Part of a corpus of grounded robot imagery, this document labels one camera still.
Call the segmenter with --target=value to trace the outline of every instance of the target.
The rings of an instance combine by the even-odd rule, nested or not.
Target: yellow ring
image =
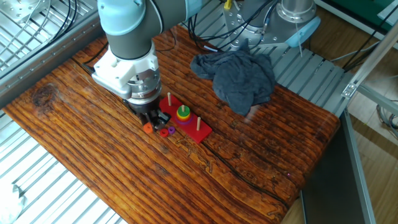
[[[177,118],[178,118],[180,121],[188,121],[188,120],[191,118],[191,113],[189,113],[188,116],[186,116],[186,117],[181,117],[181,116],[177,113]]]
[[[179,119],[187,119],[187,118],[189,118],[191,116],[191,113],[189,113],[188,115],[186,115],[186,116],[181,116],[178,112],[177,112],[177,117],[179,118]]]

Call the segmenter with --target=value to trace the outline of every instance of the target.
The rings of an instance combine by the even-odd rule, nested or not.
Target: wood grain
[[[129,223],[280,223],[339,119],[277,86],[247,118],[189,69],[200,52],[181,27],[159,52],[164,85],[213,128],[197,145],[177,128],[147,135],[121,99],[81,67],[104,39],[59,66],[4,111]],[[154,39],[157,49],[171,36]]]

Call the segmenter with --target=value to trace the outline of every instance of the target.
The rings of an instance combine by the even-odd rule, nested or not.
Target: metal grate
[[[10,0],[0,1],[4,4]],[[13,63],[22,62],[21,59],[28,57],[34,49],[45,47],[65,21],[69,1],[41,1],[41,5],[44,5],[45,9],[32,16],[27,23],[18,23],[7,16],[4,11],[0,13],[0,21],[2,21],[0,23],[0,71],[4,72]],[[95,8],[96,1],[77,1],[77,4],[76,21],[79,21],[87,12]],[[71,8],[74,11],[75,5],[71,4]]]
[[[27,199],[15,224],[126,223],[2,111],[0,179]]]

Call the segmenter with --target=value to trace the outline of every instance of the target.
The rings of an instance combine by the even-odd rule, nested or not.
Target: wooden floor
[[[312,36],[311,50],[331,60],[357,50],[369,34],[318,8],[321,26]],[[368,46],[378,41],[373,39]],[[367,80],[398,75],[398,51],[390,50]],[[348,58],[335,64],[343,66]],[[398,78],[366,82],[382,95],[398,100]],[[377,224],[398,223],[398,140],[379,121],[376,104],[357,93],[348,107]],[[297,200],[283,224],[304,224],[302,204]]]

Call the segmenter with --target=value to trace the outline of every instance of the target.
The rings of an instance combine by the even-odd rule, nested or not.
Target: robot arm
[[[99,0],[109,49],[95,64],[94,81],[124,99],[141,119],[161,129],[169,120],[159,109],[162,90],[152,38],[187,20],[202,0]]]
[[[95,64],[92,77],[154,129],[163,128],[170,116],[159,109],[162,84],[152,38],[186,21],[202,6],[202,0],[98,0],[109,49]],[[239,49],[246,39],[259,39],[257,45],[262,47],[298,47],[320,23],[315,9],[313,0],[245,0],[239,9],[226,11],[229,31],[245,29],[231,33],[231,47]]]

